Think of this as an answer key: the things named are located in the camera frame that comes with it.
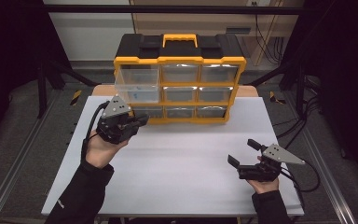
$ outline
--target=gray carpet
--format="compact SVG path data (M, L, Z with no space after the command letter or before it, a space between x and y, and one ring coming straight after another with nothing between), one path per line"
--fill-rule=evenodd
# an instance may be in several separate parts
M96 78L96 81L98 81L98 78L106 81L110 77L94 77L93 80ZM77 90L82 90L80 98L76 105L70 105ZM272 103L269 100L270 90L276 91L277 89L276 87L274 89L266 86L258 88L259 95L265 100L271 123L276 124L294 118L295 114L289 104L282 105ZM6 223L3 219L7 217L44 218L40 215L40 211L47 197L45 193L52 185L67 148L67 143L71 140L71 132L76 127L76 122L91 91L92 88L74 82L68 83L63 91L59 91L60 97L52 107L41 133L35 140L25 161L21 175L2 209L0 214L2 222L0 223ZM13 100L10 108L0 125L0 183L3 181L11 163L15 160L37 116L38 99L35 82L14 90L12 95ZM312 96L310 92L306 95L308 98ZM292 120L274 126L275 133L283 133L294 123L295 121ZM328 167L358 223L357 163L343 160L340 157L337 141L323 115L319 114L317 110L310 114L306 127L310 130L312 138L322 151L325 161L328 162ZM292 136L293 134L290 134L279 139L280 145L285 146ZM311 161L308 145L305 144L302 134L288 149L297 156ZM308 189L314 185L315 175L309 167L292 165L289 166L289 169L295 175L302 189ZM303 195L306 215L301 217L297 223L340 223L323 185L316 191Z

